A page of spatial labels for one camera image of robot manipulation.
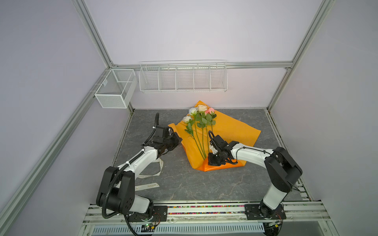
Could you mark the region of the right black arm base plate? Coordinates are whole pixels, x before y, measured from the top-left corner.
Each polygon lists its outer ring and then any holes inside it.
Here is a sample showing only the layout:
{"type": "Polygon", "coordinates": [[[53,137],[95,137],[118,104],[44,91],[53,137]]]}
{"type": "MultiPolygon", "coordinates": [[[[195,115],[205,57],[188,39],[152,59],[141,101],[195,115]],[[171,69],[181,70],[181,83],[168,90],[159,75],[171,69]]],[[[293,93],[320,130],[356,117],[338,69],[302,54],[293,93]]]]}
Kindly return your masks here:
{"type": "Polygon", "coordinates": [[[286,214],[284,205],[279,204],[276,209],[270,209],[261,204],[245,204],[245,215],[248,220],[284,220],[286,214]]]}

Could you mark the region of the white fake rose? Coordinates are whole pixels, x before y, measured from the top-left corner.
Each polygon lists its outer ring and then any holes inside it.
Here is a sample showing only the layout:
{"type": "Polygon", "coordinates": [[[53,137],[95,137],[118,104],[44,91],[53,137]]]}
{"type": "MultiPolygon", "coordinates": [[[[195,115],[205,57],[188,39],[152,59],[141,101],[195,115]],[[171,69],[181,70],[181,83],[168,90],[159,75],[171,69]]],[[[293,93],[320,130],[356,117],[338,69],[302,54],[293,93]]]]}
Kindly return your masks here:
{"type": "Polygon", "coordinates": [[[189,109],[189,113],[183,117],[182,122],[185,124],[185,131],[194,139],[195,144],[200,152],[200,156],[204,160],[206,158],[203,145],[200,143],[200,138],[198,136],[197,124],[199,121],[196,118],[200,115],[198,108],[193,107],[189,109]]]}

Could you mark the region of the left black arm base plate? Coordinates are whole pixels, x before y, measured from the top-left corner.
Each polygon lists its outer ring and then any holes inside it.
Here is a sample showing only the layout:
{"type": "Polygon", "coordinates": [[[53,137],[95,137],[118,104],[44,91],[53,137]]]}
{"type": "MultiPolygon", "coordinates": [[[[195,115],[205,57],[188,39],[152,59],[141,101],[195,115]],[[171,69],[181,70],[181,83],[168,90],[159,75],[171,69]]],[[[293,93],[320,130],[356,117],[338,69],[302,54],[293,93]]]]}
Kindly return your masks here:
{"type": "Polygon", "coordinates": [[[129,216],[129,222],[166,222],[168,217],[168,206],[154,205],[150,213],[134,213],[129,216]]]}

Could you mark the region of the dark pink fake rose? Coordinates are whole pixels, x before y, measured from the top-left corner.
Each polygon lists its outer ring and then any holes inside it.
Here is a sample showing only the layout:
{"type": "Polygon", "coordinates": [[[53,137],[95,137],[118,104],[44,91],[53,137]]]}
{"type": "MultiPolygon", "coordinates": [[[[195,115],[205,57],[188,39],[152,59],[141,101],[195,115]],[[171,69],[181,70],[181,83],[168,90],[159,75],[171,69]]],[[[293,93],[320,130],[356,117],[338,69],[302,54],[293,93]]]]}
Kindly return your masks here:
{"type": "Polygon", "coordinates": [[[213,108],[208,108],[209,111],[210,119],[211,119],[211,124],[209,125],[211,127],[211,131],[213,131],[213,127],[216,124],[215,118],[217,117],[217,114],[215,112],[215,109],[213,108]]]}

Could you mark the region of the cream fake rose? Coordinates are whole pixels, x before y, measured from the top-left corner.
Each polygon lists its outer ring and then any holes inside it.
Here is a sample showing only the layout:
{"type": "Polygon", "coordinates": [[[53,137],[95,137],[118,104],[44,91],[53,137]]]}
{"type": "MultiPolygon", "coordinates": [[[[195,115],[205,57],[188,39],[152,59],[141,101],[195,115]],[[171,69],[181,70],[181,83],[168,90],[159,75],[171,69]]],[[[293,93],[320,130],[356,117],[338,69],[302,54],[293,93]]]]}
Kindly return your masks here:
{"type": "Polygon", "coordinates": [[[203,121],[203,119],[205,118],[205,111],[206,110],[207,110],[207,106],[205,106],[205,105],[200,104],[200,105],[197,106],[198,117],[199,117],[198,124],[199,124],[199,127],[201,128],[201,131],[202,131],[201,142],[202,142],[202,149],[203,149],[203,153],[204,153],[204,159],[207,157],[206,156],[206,151],[205,151],[205,145],[204,145],[204,127],[205,127],[205,122],[203,121]]]}

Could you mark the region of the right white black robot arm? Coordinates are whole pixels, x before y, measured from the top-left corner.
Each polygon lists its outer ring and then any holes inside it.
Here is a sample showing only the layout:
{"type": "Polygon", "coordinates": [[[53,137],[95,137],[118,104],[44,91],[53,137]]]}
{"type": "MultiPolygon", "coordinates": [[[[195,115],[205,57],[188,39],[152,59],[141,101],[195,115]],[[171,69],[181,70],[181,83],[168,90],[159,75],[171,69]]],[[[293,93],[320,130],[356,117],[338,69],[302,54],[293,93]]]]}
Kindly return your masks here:
{"type": "Polygon", "coordinates": [[[228,143],[221,136],[215,136],[212,131],[208,134],[212,151],[208,155],[210,166],[236,165],[243,160],[266,169],[271,185],[260,202],[257,213],[263,219],[275,216],[277,209],[282,206],[283,199],[292,191],[294,184],[303,174],[303,170],[293,157],[283,147],[275,149],[250,147],[236,141],[228,143]]]}

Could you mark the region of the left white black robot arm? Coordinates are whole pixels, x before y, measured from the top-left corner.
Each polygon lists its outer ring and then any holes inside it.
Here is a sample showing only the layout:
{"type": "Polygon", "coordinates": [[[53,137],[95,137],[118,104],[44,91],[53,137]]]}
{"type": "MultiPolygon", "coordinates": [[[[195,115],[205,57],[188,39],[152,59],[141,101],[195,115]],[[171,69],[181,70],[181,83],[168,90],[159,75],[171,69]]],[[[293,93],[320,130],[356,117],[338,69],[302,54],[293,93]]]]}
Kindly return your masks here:
{"type": "Polygon", "coordinates": [[[156,113],[153,131],[135,156],[118,167],[110,166],[104,171],[96,197],[102,217],[109,219],[117,214],[123,215],[135,236],[138,233],[130,225],[129,216],[138,213],[145,220],[150,220],[159,215],[154,210],[153,200],[135,194],[135,180],[148,165],[174,150],[182,141],[173,128],[160,126],[158,121],[159,113],[156,113]]]}

